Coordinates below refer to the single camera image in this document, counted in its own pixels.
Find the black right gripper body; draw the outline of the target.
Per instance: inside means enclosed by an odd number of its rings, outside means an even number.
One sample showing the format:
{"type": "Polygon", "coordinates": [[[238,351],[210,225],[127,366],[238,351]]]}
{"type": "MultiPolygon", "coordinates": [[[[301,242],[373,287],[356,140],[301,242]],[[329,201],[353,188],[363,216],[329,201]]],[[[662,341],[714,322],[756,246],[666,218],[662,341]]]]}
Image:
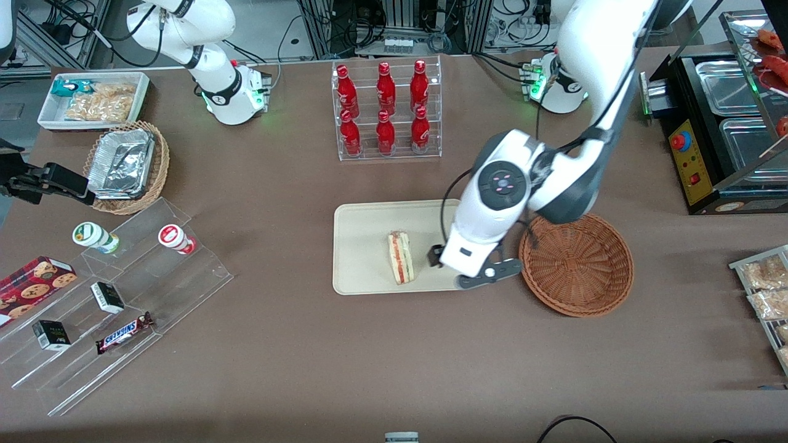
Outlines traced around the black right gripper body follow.
{"type": "Polygon", "coordinates": [[[17,199],[42,199],[41,171],[23,160],[23,149],[1,140],[1,193],[17,199]]]}

